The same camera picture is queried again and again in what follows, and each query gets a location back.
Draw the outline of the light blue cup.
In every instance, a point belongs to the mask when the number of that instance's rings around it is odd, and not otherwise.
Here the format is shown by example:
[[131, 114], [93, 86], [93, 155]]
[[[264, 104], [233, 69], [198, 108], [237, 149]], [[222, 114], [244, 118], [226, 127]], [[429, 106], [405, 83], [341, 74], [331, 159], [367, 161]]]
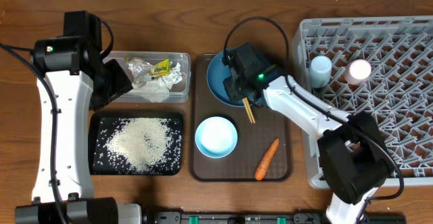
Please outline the light blue cup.
[[309, 65], [309, 77], [311, 87], [322, 88], [326, 86], [331, 79], [332, 61], [324, 56], [318, 55], [311, 60]]

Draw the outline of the pink cup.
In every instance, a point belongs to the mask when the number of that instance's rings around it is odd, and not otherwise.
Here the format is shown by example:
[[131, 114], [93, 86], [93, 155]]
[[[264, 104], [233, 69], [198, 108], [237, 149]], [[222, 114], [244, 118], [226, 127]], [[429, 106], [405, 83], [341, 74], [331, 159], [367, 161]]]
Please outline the pink cup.
[[371, 65], [366, 60], [354, 60], [347, 64], [343, 77], [351, 85], [360, 85], [369, 79]]

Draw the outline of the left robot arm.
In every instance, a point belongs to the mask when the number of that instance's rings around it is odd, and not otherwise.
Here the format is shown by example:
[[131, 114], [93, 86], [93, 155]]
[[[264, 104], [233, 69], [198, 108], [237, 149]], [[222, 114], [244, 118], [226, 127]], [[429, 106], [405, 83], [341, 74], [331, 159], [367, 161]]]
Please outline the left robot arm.
[[88, 115], [131, 90], [111, 47], [106, 23], [86, 11], [67, 12], [60, 37], [39, 40], [27, 66], [41, 101], [41, 150], [32, 202], [15, 210], [17, 223], [142, 223], [138, 204], [96, 198], [89, 168]]

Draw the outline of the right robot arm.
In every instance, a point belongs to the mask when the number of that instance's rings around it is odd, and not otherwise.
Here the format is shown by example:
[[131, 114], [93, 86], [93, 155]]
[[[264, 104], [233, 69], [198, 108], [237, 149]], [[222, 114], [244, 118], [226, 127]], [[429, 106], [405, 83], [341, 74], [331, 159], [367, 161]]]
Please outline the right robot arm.
[[327, 219], [360, 223], [367, 203], [394, 170], [374, 117], [327, 105], [249, 43], [224, 49], [222, 63], [230, 68], [223, 82], [230, 100], [247, 98], [279, 112], [316, 142], [323, 176], [333, 192]]

